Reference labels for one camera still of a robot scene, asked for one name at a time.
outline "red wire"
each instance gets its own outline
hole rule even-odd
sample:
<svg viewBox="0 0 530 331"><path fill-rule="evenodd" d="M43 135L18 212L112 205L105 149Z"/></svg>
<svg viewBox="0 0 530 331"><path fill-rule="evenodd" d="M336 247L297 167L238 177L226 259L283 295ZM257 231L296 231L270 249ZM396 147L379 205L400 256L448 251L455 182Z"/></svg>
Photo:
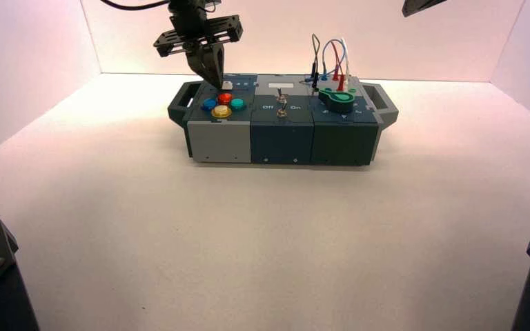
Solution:
<svg viewBox="0 0 530 331"><path fill-rule="evenodd" d="M334 44L334 41L332 43L332 48L334 48L334 55L336 56L336 66L340 64L340 74L344 74L344 71L342 71L342 63L340 63L340 57L338 56L338 50L336 49L336 45Z"/></svg>

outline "wire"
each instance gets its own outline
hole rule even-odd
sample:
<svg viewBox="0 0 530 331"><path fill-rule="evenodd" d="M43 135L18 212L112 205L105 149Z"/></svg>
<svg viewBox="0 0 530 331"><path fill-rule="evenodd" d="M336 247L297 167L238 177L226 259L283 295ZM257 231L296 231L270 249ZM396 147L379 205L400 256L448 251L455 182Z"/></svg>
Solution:
<svg viewBox="0 0 530 331"><path fill-rule="evenodd" d="M340 43L340 45L342 45L342 51L343 52L342 52L342 59L340 59L340 62L338 63L339 66L342 65L342 62L344 61L344 59L346 57L346 47L344 47L344 44L342 43L342 41L340 41L339 39L330 39L330 41L328 41L326 43L326 45L324 46L324 49L322 50L322 65L324 66L324 74L325 75L333 74L335 72L335 69L330 71L330 72L326 72L326 60L324 59L324 56L326 54L326 49L332 43L332 41L336 41L336 42Z"/></svg>
<svg viewBox="0 0 530 331"><path fill-rule="evenodd" d="M312 46L314 47L314 63L316 64L316 71L318 71L318 53L320 53L320 46L322 44L320 43L320 40L318 39L318 36L313 33L312 34Z"/></svg>
<svg viewBox="0 0 530 331"><path fill-rule="evenodd" d="M344 89L349 90L349 79L351 77L351 71L349 68L349 47L346 45L346 40L344 37L340 38L342 40L342 45L344 46L344 54L346 55L346 80L344 81Z"/></svg>
<svg viewBox="0 0 530 331"><path fill-rule="evenodd" d="M342 62L340 61L340 58L338 57L338 50L336 49L336 45L334 44L334 41L332 43L332 48L334 48L334 55L336 57L336 65L334 66L334 71L336 71L336 68L340 68L340 74L344 74L344 71L342 71Z"/></svg>
<svg viewBox="0 0 530 331"><path fill-rule="evenodd" d="M212 2L212 5L213 5L213 9L212 10L207 10L206 8L202 8L200 6L198 6L198 9L203 10L205 12L215 12L216 11L216 0L213 0L211 2Z"/></svg>
<svg viewBox="0 0 530 331"><path fill-rule="evenodd" d="M151 8L167 5L168 3L170 3L170 0L163 0L163 1L158 1L154 3L148 3L146 5L141 5L141 6L123 6L123 5L119 5L118 3L111 2L109 0L101 0L101 1L113 8L120 9L120 10L131 10L131 11L151 9Z"/></svg>

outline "blue button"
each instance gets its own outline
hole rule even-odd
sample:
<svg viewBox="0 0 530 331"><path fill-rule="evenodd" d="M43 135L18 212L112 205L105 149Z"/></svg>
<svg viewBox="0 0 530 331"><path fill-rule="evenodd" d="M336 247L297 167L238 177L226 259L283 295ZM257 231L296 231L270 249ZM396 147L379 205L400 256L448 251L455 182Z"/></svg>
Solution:
<svg viewBox="0 0 530 331"><path fill-rule="evenodd" d="M230 107L233 110L242 110L243 108L245 108L245 101L243 101L242 99L234 99L230 102Z"/></svg>
<svg viewBox="0 0 530 331"><path fill-rule="evenodd" d="M216 100L207 99L207 100L204 100L204 104L202 104L202 109L209 112L212 109L214 109L214 107L216 107L217 104L218 103L216 102Z"/></svg>

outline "red plug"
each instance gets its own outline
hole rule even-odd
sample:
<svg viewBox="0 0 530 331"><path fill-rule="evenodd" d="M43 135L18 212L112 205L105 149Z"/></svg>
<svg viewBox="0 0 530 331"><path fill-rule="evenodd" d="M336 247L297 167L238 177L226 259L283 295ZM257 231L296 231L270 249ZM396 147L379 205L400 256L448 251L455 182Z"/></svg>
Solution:
<svg viewBox="0 0 530 331"><path fill-rule="evenodd" d="M340 83L338 83L337 91L338 92L344 91L344 75L343 74L340 75Z"/></svg>
<svg viewBox="0 0 530 331"><path fill-rule="evenodd" d="M340 67L336 65L336 69L334 69L334 77L332 77L333 81L338 81L338 69L340 69Z"/></svg>

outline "red button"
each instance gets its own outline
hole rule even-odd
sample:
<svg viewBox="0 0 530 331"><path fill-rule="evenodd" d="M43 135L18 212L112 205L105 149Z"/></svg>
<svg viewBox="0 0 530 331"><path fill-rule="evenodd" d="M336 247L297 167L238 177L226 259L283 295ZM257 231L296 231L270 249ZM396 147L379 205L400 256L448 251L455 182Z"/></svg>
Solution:
<svg viewBox="0 0 530 331"><path fill-rule="evenodd" d="M231 93L223 93L218 96L219 105L228 105L231 100L233 100L233 95Z"/></svg>

